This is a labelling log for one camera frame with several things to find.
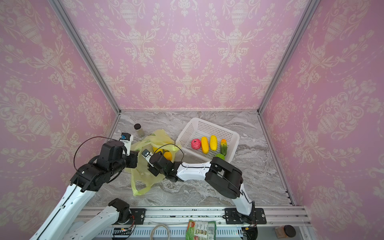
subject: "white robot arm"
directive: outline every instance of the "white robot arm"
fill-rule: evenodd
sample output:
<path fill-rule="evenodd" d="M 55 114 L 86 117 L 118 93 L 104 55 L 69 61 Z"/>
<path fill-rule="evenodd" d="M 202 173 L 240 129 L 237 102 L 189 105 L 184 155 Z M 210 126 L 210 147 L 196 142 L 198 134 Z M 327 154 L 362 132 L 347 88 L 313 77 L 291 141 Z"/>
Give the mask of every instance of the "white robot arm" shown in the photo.
<path fill-rule="evenodd" d="M 255 222 L 255 204 L 250 201 L 244 189 L 241 170 L 232 164 L 219 157 L 201 164 L 171 162 L 162 155 L 162 152 L 152 154 L 147 149 L 142 155 L 148 162 L 148 170 L 155 176 L 161 173 L 173 182 L 205 180 L 220 194 L 232 199 L 243 222 L 249 224 Z"/>
<path fill-rule="evenodd" d="M 138 152 L 130 151 L 131 142 L 132 136 L 122 133 L 119 141 L 106 142 L 100 155 L 77 169 L 60 202 L 30 240 L 90 240 L 116 222 L 126 223 L 132 216 L 129 204 L 114 199 L 93 219 L 67 233 L 79 212 L 104 183 L 114 180 L 124 168 L 137 166 Z M 173 182 L 205 180 L 220 194 L 233 200 L 243 223 L 255 222 L 255 204 L 249 201 L 244 189 L 242 172 L 230 163 L 219 157 L 202 164 L 171 162 L 161 152 L 151 154 L 148 150 L 142 155 L 148 161 L 148 170 L 155 176 L 161 173 Z"/>
<path fill-rule="evenodd" d="M 132 136 L 122 133 L 120 141 L 104 143 L 100 155 L 77 169 L 60 202 L 30 240 L 87 240 L 115 222 L 126 222 L 131 215 L 129 204 L 115 199 L 93 219 L 66 234 L 79 212 L 104 183 L 110 182 L 111 177 L 124 168 L 137 166 L 138 152 L 130 151 L 131 142 Z"/>

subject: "spice jar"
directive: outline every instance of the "spice jar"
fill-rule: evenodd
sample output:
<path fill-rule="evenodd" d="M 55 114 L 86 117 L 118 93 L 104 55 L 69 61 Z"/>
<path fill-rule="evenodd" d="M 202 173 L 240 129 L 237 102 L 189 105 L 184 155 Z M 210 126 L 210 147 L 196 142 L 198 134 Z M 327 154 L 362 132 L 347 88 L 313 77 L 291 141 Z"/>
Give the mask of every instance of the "spice jar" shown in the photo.
<path fill-rule="evenodd" d="M 143 128 L 141 127 L 140 124 L 136 123 L 134 126 L 133 126 L 137 132 L 137 134 L 140 136 L 140 137 L 144 137 L 144 130 Z"/>
<path fill-rule="evenodd" d="M 296 236 L 296 230 L 291 225 L 284 225 L 275 228 L 277 238 L 291 238 Z"/>

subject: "white cable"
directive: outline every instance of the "white cable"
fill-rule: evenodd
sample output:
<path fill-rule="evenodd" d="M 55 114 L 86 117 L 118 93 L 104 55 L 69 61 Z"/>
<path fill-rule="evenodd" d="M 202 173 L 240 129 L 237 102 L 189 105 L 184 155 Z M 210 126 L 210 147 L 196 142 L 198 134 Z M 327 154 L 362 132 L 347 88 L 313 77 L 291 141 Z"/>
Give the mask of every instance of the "white cable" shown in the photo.
<path fill-rule="evenodd" d="M 167 226 L 165 226 L 164 224 L 158 224 L 156 225 L 153 229 L 152 229 L 152 232 L 151 232 L 151 235 L 149 236 L 149 239 L 150 240 L 153 240 L 153 235 L 155 234 L 155 230 L 159 227 L 165 227 L 166 230 L 167 230 L 167 233 L 168 233 L 168 240 L 170 239 L 170 231 L 169 231 L 169 228 Z"/>
<path fill-rule="evenodd" d="M 162 224 L 162 223 L 160 223 L 160 222 L 155 222 L 155 221 L 152 221 L 152 220 L 149 220 L 149 219 L 148 219 L 148 221 L 153 222 L 153 223 L 156 223 L 156 224 Z M 172 226 L 174 226 L 174 225 L 186 225 L 186 224 L 188 224 L 188 223 L 189 223 L 189 222 L 172 223 Z"/>

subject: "green snack bag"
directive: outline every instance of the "green snack bag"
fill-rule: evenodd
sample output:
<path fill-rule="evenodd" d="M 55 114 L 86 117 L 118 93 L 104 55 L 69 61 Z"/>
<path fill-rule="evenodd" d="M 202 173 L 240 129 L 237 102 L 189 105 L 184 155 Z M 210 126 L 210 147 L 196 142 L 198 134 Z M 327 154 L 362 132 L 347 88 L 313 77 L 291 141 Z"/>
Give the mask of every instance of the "green snack bag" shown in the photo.
<path fill-rule="evenodd" d="M 185 240 L 215 240 L 216 222 L 189 220 Z"/>

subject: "white plastic basket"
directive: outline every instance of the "white plastic basket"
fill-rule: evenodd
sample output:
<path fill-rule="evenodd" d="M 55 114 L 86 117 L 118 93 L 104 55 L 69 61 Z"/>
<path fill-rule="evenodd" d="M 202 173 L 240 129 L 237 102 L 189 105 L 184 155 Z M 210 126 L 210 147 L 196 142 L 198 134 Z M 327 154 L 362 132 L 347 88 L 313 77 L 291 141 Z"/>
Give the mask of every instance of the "white plastic basket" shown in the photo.
<path fill-rule="evenodd" d="M 211 135 L 215 135 L 217 137 L 216 151 L 212 151 L 211 148 L 209 148 L 208 154 L 204 154 L 201 151 L 201 148 L 198 150 L 191 148 L 191 141 L 193 139 L 198 138 L 201 140 L 202 137 L 207 137 L 209 142 Z M 219 125 L 200 118 L 192 118 L 189 123 L 187 123 L 183 131 L 178 136 L 176 144 L 180 144 L 183 151 L 189 152 L 203 160 L 211 161 L 216 154 L 220 153 L 220 142 L 222 139 L 225 139 L 228 145 L 225 161 L 231 162 L 233 156 L 235 155 L 237 145 L 239 144 L 240 135 L 237 132 L 220 127 Z"/>

